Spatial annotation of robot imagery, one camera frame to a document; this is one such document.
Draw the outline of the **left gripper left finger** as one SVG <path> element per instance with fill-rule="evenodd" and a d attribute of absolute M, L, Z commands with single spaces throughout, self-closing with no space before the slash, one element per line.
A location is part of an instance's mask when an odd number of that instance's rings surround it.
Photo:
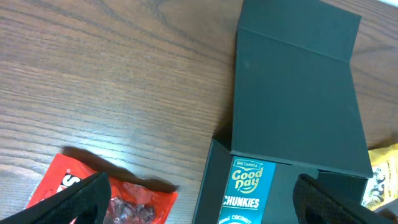
<path fill-rule="evenodd" d="M 36 205 L 1 220 L 1 224 L 102 224 L 111 198 L 109 177 L 97 172 Z"/>

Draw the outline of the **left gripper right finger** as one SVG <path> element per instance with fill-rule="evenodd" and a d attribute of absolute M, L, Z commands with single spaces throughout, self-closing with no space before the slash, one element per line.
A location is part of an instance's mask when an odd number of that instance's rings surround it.
<path fill-rule="evenodd" d="M 300 174 L 293 189 L 293 204 L 300 224 L 393 224 L 354 201 L 334 194 L 316 179 Z"/>

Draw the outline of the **teal Chunkies cookie box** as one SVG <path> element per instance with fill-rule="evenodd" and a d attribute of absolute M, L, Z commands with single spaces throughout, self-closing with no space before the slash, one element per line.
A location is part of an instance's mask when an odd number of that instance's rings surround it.
<path fill-rule="evenodd" d="M 261 224 L 275 162 L 234 156 L 219 215 L 219 224 Z"/>

